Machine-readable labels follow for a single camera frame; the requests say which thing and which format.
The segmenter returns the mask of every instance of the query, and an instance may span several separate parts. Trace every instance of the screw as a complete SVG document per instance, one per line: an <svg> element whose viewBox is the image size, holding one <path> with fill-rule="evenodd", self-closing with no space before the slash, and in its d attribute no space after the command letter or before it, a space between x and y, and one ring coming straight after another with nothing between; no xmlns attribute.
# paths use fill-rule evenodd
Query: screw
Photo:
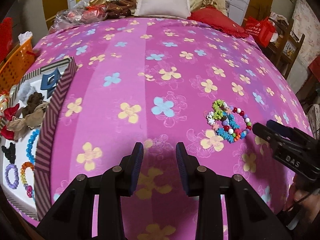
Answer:
<svg viewBox="0 0 320 240"><path fill-rule="evenodd" d="M120 172L120 171L122 171L122 167L121 167L121 166L114 166L114 167L112 168L112 171L113 171L113 172Z"/></svg>
<svg viewBox="0 0 320 240"><path fill-rule="evenodd" d="M84 175L84 174L79 174L78 176L76 176L76 179L77 179L78 181L82 181L82 180L85 179L85 175Z"/></svg>
<svg viewBox="0 0 320 240"><path fill-rule="evenodd" d="M241 181L243 179L243 177L240 175L240 174L235 174L233 176L233 178L236 180L236 181Z"/></svg>
<svg viewBox="0 0 320 240"><path fill-rule="evenodd" d="M199 172L205 172L205 171L207 170L207 168L204 167L204 166L198 166L198 167L197 167L197 170L198 170Z"/></svg>

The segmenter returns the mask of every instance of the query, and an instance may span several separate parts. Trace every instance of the plastic basket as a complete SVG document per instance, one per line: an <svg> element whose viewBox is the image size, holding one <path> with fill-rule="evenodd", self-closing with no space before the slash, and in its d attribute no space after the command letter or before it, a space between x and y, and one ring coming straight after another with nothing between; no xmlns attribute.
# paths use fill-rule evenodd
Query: plastic basket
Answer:
<svg viewBox="0 0 320 240"><path fill-rule="evenodd" d="M32 52L30 38L11 55L0 69L0 92L2 90L9 91L13 85L18 84L34 61L35 56Z"/></svg>

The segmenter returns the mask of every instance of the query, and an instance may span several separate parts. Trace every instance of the beaded bracelet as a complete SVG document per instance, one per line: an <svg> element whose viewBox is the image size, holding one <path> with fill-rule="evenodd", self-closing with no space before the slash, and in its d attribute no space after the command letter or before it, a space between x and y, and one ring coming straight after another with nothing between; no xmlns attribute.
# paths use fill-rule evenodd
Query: beaded bracelet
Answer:
<svg viewBox="0 0 320 240"><path fill-rule="evenodd" d="M30 136L30 139L28 140L28 145L27 145L27 157L29 161L34 165L35 164L35 157L32 155L31 150L33 147L33 143L35 142L36 137L40 134L40 130L35 130L32 132L32 135Z"/></svg>
<svg viewBox="0 0 320 240"><path fill-rule="evenodd" d="M26 179L26 168L31 168L32 171L34 171L34 165L31 162L25 162L21 166L20 173L21 173L21 182L27 192L27 196L29 198L32 198L34 195L34 191L32 189L32 186L28 184Z"/></svg>
<svg viewBox="0 0 320 240"><path fill-rule="evenodd" d="M246 129L242 132L240 131L240 126L236 123L235 117L231 114L231 110L228 107L227 103L223 100L216 100L212 104L212 108L215 112L209 112L206 116L208 124L216 130L217 135L221 136L223 139L227 140L229 143L233 143L239 139L243 139L251 130L251 122L247 114L244 114L240 108L234 107L232 112L238 113L243 117L246 122ZM223 128L218 128L218 125L215 123L215 120L221 120Z"/></svg>
<svg viewBox="0 0 320 240"><path fill-rule="evenodd" d="M9 181L9 170L13 169L14 170L14 183L11 184L11 182ZM8 186L12 189L16 189L19 185L19 177L18 177L18 168L15 164L9 164L6 168L5 168L5 181L7 182Z"/></svg>

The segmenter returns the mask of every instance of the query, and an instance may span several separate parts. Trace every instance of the blue flower print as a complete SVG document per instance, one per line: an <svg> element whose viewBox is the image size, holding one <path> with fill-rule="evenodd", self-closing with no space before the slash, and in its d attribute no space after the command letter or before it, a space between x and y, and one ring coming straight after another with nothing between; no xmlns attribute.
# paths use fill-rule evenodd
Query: blue flower print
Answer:
<svg viewBox="0 0 320 240"><path fill-rule="evenodd" d="M203 49L200 49L200 50L196 50L196 49L195 49L195 52L196 52L199 56L207 55L207 54L203 51Z"/></svg>
<svg viewBox="0 0 320 240"><path fill-rule="evenodd" d="M146 57L146 59L149 59L149 60L156 60L156 61L159 61L159 60L162 60L162 58L164 57L163 54L150 54L149 57Z"/></svg>
<svg viewBox="0 0 320 240"><path fill-rule="evenodd" d="M53 195L53 200L54 200L54 202L56 202L59 197L60 197L60 194L55 193L55 194Z"/></svg>
<svg viewBox="0 0 320 240"><path fill-rule="evenodd" d="M271 193L270 193L269 186L266 187L265 193L261 196L261 198L265 203L268 203L271 200Z"/></svg>
<svg viewBox="0 0 320 240"><path fill-rule="evenodd" d="M60 54L58 57L56 57L56 59L61 59L62 57L64 57L66 54Z"/></svg>
<svg viewBox="0 0 320 240"><path fill-rule="evenodd" d="M83 47L77 48L76 55L79 56L81 53L85 53L87 51L87 45L84 45Z"/></svg>
<svg viewBox="0 0 320 240"><path fill-rule="evenodd" d="M103 84L104 87L110 86L112 83L113 84L118 84L121 81L121 78L119 78L120 73L116 72L113 73L112 76L107 76L104 78L105 83Z"/></svg>
<svg viewBox="0 0 320 240"><path fill-rule="evenodd" d="M163 102L163 99L160 97L155 97L153 99L153 103L156 105L153 108L151 108L151 112L155 115L164 113L167 117L174 117L174 111L171 109L171 107L174 106L174 103L172 101L165 101Z"/></svg>
<svg viewBox="0 0 320 240"><path fill-rule="evenodd" d="M253 96L256 98L257 103L260 103L264 106L264 102L262 101L262 98L260 95L257 95L255 92L252 93Z"/></svg>
<svg viewBox="0 0 320 240"><path fill-rule="evenodd" d="M87 35L91 35L95 33L96 33L96 29L91 29L91 30L88 30Z"/></svg>
<svg viewBox="0 0 320 240"><path fill-rule="evenodd" d="M127 42L123 42L123 41L119 41L119 42L115 45L115 47L125 47L126 44L128 44L128 43L127 43Z"/></svg>
<svg viewBox="0 0 320 240"><path fill-rule="evenodd" d="M173 42L163 42L166 47L178 47L177 44L174 44Z"/></svg>
<svg viewBox="0 0 320 240"><path fill-rule="evenodd" d="M223 46L219 46L219 47L220 47L220 49L222 49L222 50L228 51L228 49L225 48L225 47L223 47Z"/></svg>
<svg viewBox="0 0 320 240"><path fill-rule="evenodd" d="M285 119L285 122L287 124L289 124L289 117L287 117L287 113L286 112L283 113L283 118Z"/></svg>
<svg viewBox="0 0 320 240"><path fill-rule="evenodd" d="M250 76L255 77L255 73L252 72L252 70L246 69L245 70Z"/></svg>

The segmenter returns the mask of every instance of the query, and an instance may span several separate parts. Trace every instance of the floral bedsheet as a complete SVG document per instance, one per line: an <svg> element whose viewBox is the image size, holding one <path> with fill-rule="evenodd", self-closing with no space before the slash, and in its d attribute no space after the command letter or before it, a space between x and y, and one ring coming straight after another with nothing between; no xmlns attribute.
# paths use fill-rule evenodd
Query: floral bedsheet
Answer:
<svg viewBox="0 0 320 240"><path fill-rule="evenodd" d="M273 211L282 208L293 173L272 159L268 143L250 132L230 144L204 117L222 99L252 124L273 119L311 134L297 98L252 37L187 20L126 18L51 34L36 48L42 53L30 71L64 57L78 64L56 130L52 203L76 175L102 174L142 142L137 190L122 198L126 237L192 240L198 199L181 186L175 145L182 141L201 165L242 174ZM97 201L94 213L93 235Z"/></svg>

